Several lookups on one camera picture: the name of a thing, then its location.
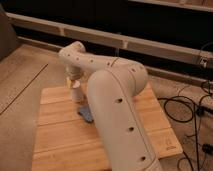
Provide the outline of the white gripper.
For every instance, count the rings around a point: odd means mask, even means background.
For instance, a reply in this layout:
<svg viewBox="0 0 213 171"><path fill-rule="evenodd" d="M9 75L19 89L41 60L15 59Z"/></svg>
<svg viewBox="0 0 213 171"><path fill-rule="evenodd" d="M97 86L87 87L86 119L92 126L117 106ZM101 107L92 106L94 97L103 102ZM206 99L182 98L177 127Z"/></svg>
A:
<svg viewBox="0 0 213 171"><path fill-rule="evenodd" d="M75 103L84 101L84 93L81 87L81 77L83 73L67 73L67 85L70 88L71 100Z"/></svg>

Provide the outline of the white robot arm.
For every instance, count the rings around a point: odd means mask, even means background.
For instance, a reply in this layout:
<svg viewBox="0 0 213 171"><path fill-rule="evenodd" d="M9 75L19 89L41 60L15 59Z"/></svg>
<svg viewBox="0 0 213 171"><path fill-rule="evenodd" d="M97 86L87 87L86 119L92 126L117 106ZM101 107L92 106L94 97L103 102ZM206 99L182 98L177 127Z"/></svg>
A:
<svg viewBox="0 0 213 171"><path fill-rule="evenodd" d="M76 41L59 51L71 80L90 70L87 102L112 171L163 171L133 97L147 85L148 73L136 61L88 53Z"/></svg>

